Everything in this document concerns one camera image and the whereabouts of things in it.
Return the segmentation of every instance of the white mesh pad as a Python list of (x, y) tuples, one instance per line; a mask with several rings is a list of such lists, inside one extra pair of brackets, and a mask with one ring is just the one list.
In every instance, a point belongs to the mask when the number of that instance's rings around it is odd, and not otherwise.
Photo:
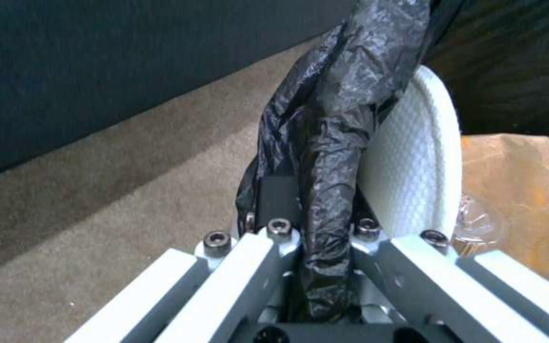
[(461, 194), (459, 124), (448, 91), (419, 67), (373, 136), (359, 188), (388, 237), (433, 229), (451, 237)]

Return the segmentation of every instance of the black trash bag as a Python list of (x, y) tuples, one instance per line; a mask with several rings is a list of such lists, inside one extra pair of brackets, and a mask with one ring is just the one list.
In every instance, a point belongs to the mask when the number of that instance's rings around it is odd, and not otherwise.
[(425, 1), (360, 0), (345, 24), (297, 61), (262, 113), (257, 157), (238, 189), (238, 224), (243, 232), (247, 212), (255, 211), (260, 178), (298, 178), (308, 320), (346, 308), (359, 159), (380, 109), (418, 66), (428, 22)]
[(549, 135), (549, 1), (467, 1), (425, 64), (464, 134)]

